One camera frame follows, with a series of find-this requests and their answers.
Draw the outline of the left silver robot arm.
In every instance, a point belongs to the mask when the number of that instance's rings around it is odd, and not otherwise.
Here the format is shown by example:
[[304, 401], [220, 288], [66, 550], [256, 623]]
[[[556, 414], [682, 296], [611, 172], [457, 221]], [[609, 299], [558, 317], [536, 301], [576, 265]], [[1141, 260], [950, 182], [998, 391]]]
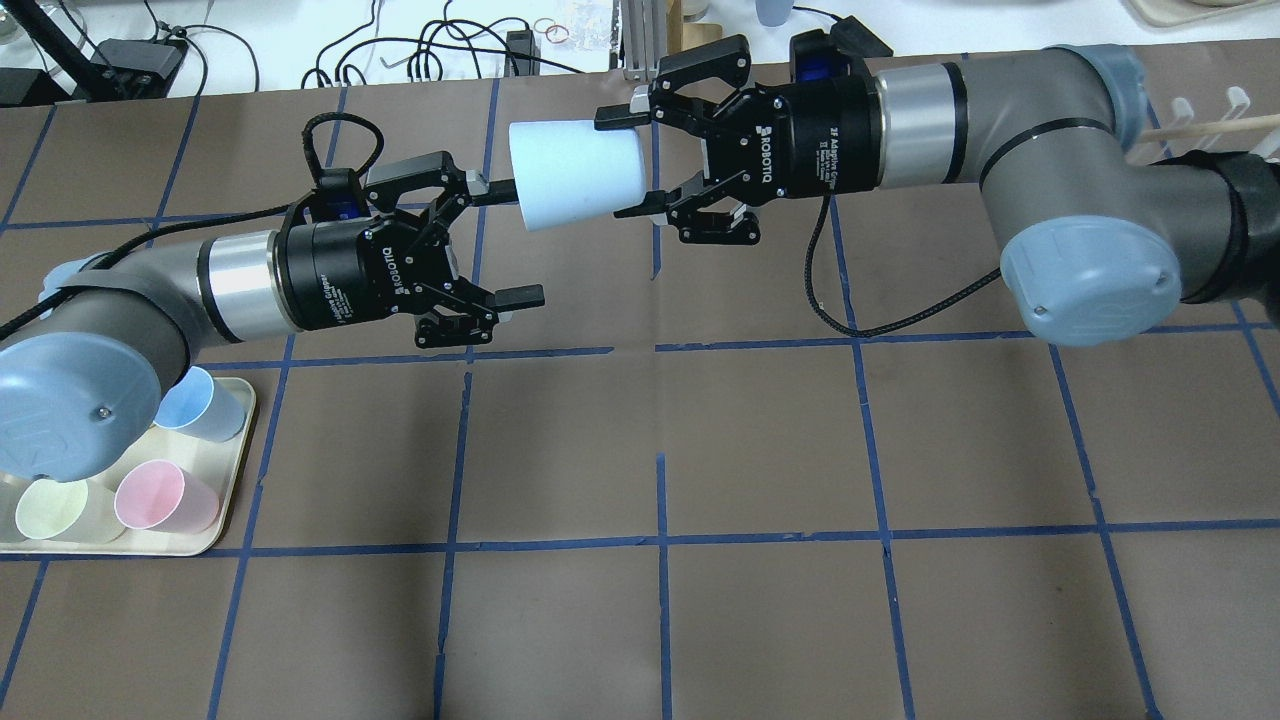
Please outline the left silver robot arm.
[[460, 274], [451, 224], [516, 200], [448, 152], [323, 169], [279, 227], [104, 254], [3, 328], [3, 470], [81, 480], [114, 464], [209, 347], [415, 319], [419, 348], [490, 342], [540, 286], [488, 291]]

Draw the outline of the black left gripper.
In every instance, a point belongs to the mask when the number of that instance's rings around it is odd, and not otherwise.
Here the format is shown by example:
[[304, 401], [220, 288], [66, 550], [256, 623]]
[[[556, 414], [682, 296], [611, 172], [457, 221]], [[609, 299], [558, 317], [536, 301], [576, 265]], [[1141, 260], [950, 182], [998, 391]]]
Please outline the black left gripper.
[[[326, 169], [303, 156], [317, 179]], [[420, 348], [484, 345], [499, 313], [547, 304], [541, 284], [486, 291], [460, 274], [451, 225], [468, 208], [518, 201], [513, 179], [458, 168], [448, 152], [371, 167], [360, 177], [370, 217], [314, 223], [312, 191], [289, 211], [274, 242], [275, 268], [294, 324], [320, 331], [415, 319]]]

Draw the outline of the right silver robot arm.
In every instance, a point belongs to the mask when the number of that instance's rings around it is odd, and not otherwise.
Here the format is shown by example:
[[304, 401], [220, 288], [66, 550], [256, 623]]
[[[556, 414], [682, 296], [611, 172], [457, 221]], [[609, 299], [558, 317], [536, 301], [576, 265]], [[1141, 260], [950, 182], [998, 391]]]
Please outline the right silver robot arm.
[[872, 70], [835, 32], [791, 42], [790, 82], [751, 78], [741, 35], [676, 53], [598, 129], [659, 123], [698, 137], [700, 173], [618, 210], [672, 225], [685, 243], [754, 245], [776, 199], [974, 183], [1000, 265], [947, 299], [869, 329], [925, 320], [1002, 281], [1027, 329], [1052, 345], [1126, 340], [1181, 304], [1258, 302], [1277, 320], [1277, 165], [1193, 150], [1148, 165], [1126, 152], [1144, 128], [1146, 70], [1125, 46], [1053, 46]]

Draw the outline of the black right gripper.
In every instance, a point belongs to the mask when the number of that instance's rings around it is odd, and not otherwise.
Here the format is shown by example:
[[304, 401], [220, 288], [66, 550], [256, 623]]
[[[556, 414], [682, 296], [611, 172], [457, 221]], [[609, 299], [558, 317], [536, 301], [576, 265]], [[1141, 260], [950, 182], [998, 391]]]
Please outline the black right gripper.
[[863, 192], [881, 181], [884, 122], [873, 74], [763, 85], [741, 35], [663, 58], [650, 111], [598, 108], [594, 129], [654, 120], [699, 138], [704, 167], [613, 217], [667, 222], [685, 243], [754, 245], [765, 204]]

